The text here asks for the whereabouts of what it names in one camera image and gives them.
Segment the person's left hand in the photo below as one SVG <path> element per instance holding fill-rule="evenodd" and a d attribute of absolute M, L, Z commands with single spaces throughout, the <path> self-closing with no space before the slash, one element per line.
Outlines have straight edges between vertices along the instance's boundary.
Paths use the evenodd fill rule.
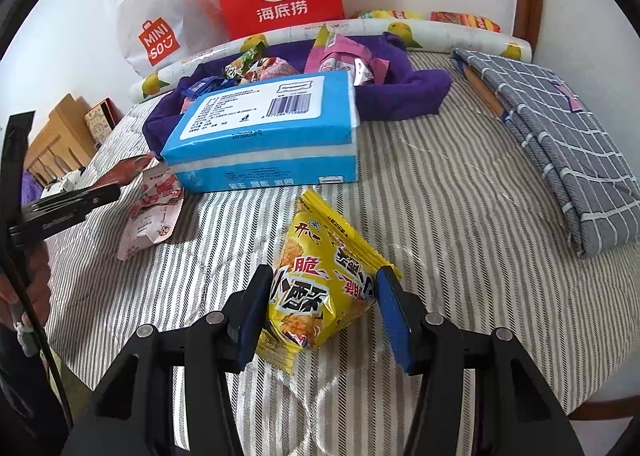
<path fill-rule="evenodd" d="M 47 324 L 51 309 L 49 250 L 45 242 L 28 249 L 29 284 L 26 292 L 41 326 Z M 20 302 L 4 273 L 0 275 L 1 324 L 13 330 L 10 306 Z"/>

